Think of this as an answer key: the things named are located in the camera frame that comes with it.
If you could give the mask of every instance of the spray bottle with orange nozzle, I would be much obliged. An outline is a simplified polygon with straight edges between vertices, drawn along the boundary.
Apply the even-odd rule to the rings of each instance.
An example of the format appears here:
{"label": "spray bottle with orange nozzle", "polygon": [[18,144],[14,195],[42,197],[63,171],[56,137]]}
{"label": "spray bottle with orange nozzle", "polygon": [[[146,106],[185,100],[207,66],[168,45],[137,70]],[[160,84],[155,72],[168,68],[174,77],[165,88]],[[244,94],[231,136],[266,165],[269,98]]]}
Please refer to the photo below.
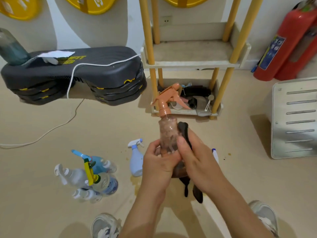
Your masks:
{"label": "spray bottle with orange nozzle", "polygon": [[[167,154],[175,152],[177,148],[177,137],[181,136],[177,127],[177,118],[172,115],[167,102],[175,101],[182,107],[190,109],[179,97],[178,90],[179,84],[175,83],[172,86],[165,89],[159,96],[153,101],[152,105],[155,105],[158,101],[159,115],[161,120],[158,122],[160,126],[160,145],[162,157]],[[173,170],[172,178],[180,178],[187,176],[185,165],[183,161],[180,161]]]}

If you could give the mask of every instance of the shelf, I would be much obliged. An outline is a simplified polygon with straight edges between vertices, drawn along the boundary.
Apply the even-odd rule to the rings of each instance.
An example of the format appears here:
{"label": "shelf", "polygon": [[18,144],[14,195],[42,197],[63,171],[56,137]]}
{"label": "shelf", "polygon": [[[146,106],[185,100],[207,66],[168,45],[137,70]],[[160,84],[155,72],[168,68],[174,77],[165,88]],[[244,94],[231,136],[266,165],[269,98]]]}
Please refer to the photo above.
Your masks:
{"label": "shelf", "polygon": [[[235,23],[230,41],[223,42],[220,39],[225,24],[225,22],[220,22],[201,24],[200,26],[193,26],[192,24],[176,25],[173,28],[176,31],[174,30],[172,33],[172,25],[168,26],[168,29],[161,27],[161,43],[153,45],[154,65],[148,63],[145,44],[141,48],[144,68],[242,67],[251,50],[251,45],[246,42],[239,61],[236,64],[230,63],[229,59],[236,46],[240,31]],[[206,28],[213,28],[216,33],[206,32]]]}
{"label": "shelf", "polygon": [[[177,79],[177,80],[175,80],[175,79],[164,79],[164,86],[165,87],[169,87],[169,86],[173,85],[176,82],[178,82],[179,84],[184,84],[184,85],[187,85],[189,82],[191,82],[192,85],[203,85],[205,87],[208,87],[210,80],[209,79]],[[214,88],[213,92],[214,92],[214,96],[215,96],[215,99],[216,99],[216,97],[218,96],[218,92],[219,92],[218,80],[216,81],[215,88]],[[171,113],[172,114],[198,116],[195,109],[176,110],[171,105],[169,105],[169,107],[171,109]],[[223,110],[223,108],[224,108],[224,105],[222,103],[220,103],[217,112],[215,114],[212,114],[211,116],[220,116],[221,111]],[[155,107],[152,106],[152,102],[151,102],[151,109],[152,109],[152,113],[153,114],[157,114],[158,113],[158,110],[155,110]]]}

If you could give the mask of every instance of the gray sneaker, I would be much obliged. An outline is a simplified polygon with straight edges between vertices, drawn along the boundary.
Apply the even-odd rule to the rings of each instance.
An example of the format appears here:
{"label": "gray sneaker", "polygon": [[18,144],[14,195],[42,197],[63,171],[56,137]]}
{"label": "gray sneaker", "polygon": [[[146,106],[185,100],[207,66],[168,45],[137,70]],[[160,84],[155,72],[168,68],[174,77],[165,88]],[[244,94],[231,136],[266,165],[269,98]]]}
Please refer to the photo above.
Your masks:
{"label": "gray sneaker", "polygon": [[262,221],[265,227],[278,238],[277,216],[274,210],[259,200],[250,202],[249,207],[258,216],[259,220]]}
{"label": "gray sneaker", "polygon": [[121,230],[117,219],[107,213],[98,215],[91,225],[93,238],[117,238]]}

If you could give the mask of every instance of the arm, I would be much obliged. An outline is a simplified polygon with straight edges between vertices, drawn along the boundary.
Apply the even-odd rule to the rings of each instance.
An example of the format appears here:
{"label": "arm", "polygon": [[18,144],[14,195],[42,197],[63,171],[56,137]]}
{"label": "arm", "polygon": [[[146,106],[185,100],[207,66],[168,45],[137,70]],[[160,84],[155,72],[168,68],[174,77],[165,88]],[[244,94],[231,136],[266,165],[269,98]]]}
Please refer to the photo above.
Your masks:
{"label": "arm", "polygon": [[140,190],[119,238],[153,237],[156,217],[171,181],[173,168],[181,160],[178,152],[167,157],[156,156],[158,146],[159,140],[152,142],[144,155]]}
{"label": "arm", "polygon": [[214,202],[233,238],[273,238],[252,212],[241,194],[222,173],[212,151],[188,129],[193,150],[183,137],[177,139],[178,150],[194,184]]}

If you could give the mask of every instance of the blue cap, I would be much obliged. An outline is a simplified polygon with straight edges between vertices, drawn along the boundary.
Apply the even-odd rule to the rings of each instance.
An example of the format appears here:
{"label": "blue cap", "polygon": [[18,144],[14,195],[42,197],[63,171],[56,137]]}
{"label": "blue cap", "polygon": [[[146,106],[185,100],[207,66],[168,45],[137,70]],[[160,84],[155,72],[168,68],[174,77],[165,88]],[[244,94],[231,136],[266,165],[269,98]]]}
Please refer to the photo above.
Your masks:
{"label": "blue cap", "polygon": [[72,149],[72,153],[77,155],[77,156],[79,156],[79,157],[81,157],[83,160],[84,159],[89,159],[89,162],[91,161],[91,157],[90,156],[84,155],[83,153],[81,153],[81,152],[79,152],[77,150]]}

